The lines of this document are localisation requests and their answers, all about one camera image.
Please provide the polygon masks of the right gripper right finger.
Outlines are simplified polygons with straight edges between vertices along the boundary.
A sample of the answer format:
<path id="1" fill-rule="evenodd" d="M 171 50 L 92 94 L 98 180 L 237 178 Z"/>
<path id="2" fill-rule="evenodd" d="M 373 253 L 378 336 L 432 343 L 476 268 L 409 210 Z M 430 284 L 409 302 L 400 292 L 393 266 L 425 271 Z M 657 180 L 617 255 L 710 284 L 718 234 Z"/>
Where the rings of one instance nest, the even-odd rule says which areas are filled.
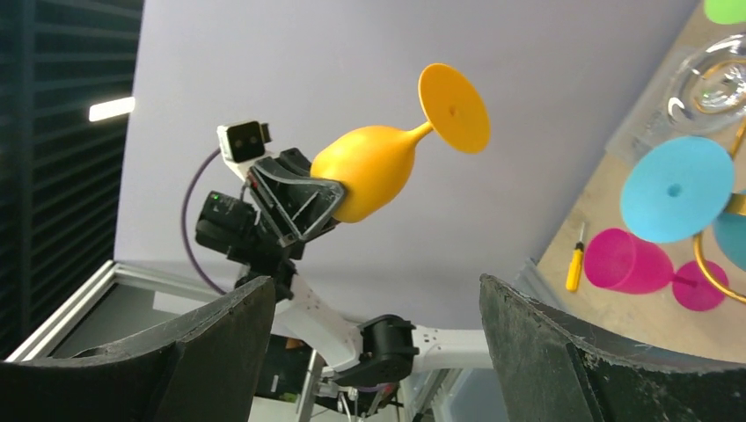
<path id="1" fill-rule="evenodd" d="M 489 274 L 479 310 L 512 421 L 743 421 L 745 366 L 640 343 Z"/>

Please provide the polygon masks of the blue wine glass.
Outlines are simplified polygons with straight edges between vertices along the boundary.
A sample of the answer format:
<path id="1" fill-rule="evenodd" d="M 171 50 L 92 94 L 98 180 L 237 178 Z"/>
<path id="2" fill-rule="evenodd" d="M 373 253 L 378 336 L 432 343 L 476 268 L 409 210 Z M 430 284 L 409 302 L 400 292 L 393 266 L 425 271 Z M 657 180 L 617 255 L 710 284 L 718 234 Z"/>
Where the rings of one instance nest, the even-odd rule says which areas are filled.
<path id="1" fill-rule="evenodd" d="M 735 167 L 719 143 L 682 136 L 634 166 L 620 196 L 626 227 L 638 238 L 669 244 L 711 227 L 735 189 Z"/>

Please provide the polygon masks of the pink wine glass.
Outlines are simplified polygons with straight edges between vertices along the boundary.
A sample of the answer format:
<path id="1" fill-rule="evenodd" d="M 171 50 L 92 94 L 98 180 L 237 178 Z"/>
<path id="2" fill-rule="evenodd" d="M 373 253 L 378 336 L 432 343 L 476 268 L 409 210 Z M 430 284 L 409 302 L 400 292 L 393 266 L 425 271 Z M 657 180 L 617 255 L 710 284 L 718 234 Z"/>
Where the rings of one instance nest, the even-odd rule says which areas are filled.
<path id="1" fill-rule="evenodd" d="M 726 299 L 696 261 L 675 267 L 659 245 L 618 228 L 605 229 L 590 240 L 583 270 L 593 286 L 623 294 L 649 295 L 670 287 L 678 304 L 692 311 L 715 309 Z"/>

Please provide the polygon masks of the clear wine glass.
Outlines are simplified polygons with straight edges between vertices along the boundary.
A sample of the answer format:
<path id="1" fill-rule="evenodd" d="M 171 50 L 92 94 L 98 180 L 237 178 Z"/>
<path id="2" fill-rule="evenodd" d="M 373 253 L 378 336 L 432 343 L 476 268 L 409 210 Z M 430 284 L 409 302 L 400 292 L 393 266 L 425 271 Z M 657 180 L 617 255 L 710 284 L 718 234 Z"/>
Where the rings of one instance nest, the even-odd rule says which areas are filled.
<path id="1" fill-rule="evenodd" d="M 698 49 L 675 71 L 664 111 L 678 132 L 704 135 L 745 116 L 745 33 Z"/>

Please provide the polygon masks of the orange wine glass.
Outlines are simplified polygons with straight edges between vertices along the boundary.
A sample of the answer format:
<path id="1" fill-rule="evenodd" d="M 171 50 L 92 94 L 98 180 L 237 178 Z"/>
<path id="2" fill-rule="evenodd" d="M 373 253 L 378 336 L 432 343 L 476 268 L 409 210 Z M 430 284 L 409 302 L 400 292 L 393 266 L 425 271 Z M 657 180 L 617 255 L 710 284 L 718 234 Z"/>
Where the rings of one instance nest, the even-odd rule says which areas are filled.
<path id="1" fill-rule="evenodd" d="M 426 118 L 418 127 L 359 127 L 313 159 L 312 177 L 340 182 L 347 192 L 333 212 L 335 220 L 360 222 L 394 200 L 411 175 L 419 141 L 432 132 L 462 153 L 486 148 L 491 135 L 486 106 L 457 69 L 428 65 L 419 76 L 418 96 Z"/>

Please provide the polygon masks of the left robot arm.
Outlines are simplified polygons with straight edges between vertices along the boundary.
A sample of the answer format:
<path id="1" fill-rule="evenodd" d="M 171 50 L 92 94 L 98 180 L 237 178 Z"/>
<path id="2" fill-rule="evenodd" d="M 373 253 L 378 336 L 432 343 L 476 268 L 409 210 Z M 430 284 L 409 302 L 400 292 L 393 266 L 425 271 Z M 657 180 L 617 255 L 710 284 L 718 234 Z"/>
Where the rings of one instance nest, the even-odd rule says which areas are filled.
<path id="1" fill-rule="evenodd" d="M 299 150 L 244 161 L 222 153 L 222 160 L 240 178 L 240 194 L 209 193 L 195 240 L 243 265 L 245 280 L 267 276 L 274 283 L 277 319 L 321 354 L 326 379 L 374 388 L 417 373 L 491 366 L 481 330 L 436 329 L 392 314 L 353 324 L 299 275 L 305 245 L 337 226 L 333 212 L 346 196 L 341 183 L 312 177 Z"/>

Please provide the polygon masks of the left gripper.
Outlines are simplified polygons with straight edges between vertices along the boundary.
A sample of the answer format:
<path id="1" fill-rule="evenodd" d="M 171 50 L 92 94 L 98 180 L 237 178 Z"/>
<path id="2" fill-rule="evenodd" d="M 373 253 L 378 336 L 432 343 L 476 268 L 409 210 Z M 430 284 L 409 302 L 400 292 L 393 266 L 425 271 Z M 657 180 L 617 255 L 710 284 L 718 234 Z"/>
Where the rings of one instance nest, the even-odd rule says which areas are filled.
<path id="1" fill-rule="evenodd" d="M 242 183 L 256 207 L 257 235 L 269 248 L 300 258 L 304 243 L 340 223 L 333 213 L 347 191 L 340 182 L 312 177 L 311 162 L 299 149 L 276 153 L 252 164 Z"/>

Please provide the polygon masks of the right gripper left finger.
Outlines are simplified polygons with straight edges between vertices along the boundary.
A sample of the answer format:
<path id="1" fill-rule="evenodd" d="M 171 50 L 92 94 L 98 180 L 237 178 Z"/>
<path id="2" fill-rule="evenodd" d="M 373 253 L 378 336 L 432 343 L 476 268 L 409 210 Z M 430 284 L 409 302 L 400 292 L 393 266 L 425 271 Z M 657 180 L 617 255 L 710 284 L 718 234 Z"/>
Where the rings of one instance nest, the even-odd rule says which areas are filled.
<path id="1" fill-rule="evenodd" d="M 274 320 L 252 280 L 173 320 L 65 358 L 1 366 L 4 421 L 246 421 Z"/>

